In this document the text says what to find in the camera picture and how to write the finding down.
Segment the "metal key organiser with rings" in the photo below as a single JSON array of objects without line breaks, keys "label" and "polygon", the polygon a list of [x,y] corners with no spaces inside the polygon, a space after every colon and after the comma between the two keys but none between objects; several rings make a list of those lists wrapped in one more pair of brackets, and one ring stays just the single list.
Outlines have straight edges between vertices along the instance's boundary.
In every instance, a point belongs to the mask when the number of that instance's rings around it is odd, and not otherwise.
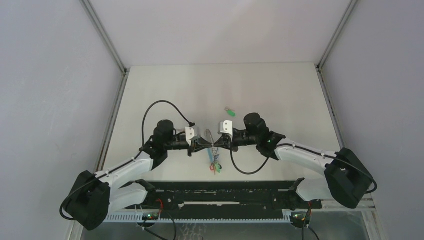
[{"label": "metal key organiser with rings", "polygon": [[[211,131],[209,129],[206,129],[204,131],[204,134],[205,134],[206,140],[210,142],[211,144],[213,144],[214,138]],[[214,173],[214,175],[216,175],[217,173],[219,174],[222,170],[222,166],[219,161],[220,154],[219,154],[218,148],[215,148],[215,147],[208,148],[207,152],[208,152],[208,156],[210,160],[209,169]]]}]

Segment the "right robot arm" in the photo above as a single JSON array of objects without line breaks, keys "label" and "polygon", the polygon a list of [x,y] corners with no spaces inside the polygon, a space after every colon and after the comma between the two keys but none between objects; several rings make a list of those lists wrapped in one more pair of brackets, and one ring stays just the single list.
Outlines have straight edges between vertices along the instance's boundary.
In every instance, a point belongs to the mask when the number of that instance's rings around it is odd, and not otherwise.
[{"label": "right robot arm", "polygon": [[271,131],[256,112],[247,114],[243,122],[245,129],[236,129],[231,120],[222,121],[221,136],[213,146],[229,150],[231,157],[239,147],[255,146],[267,160],[293,163],[321,176],[303,178],[295,186],[289,194],[289,203],[295,208],[302,208],[310,201],[332,198],[348,209],[355,209],[365,195],[378,189],[372,174],[348,148],[328,151],[292,141]]}]

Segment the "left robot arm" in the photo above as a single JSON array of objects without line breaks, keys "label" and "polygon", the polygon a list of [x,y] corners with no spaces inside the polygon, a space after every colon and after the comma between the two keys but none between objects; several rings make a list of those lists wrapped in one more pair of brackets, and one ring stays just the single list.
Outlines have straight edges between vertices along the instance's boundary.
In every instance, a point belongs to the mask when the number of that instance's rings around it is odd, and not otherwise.
[{"label": "left robot arm", "polygon": [[213,144],[201,137],[195,127],[175,133],[172,121],[161,120],[136,156],[106,170],[80,173],[59,213],[63,219],[76,221],[91,231],[110,213],[138,204],[149,209],[157,196],[137,182],[141,175],[160,166],[169,151],[186,150],[191,156],[211,147]]}]

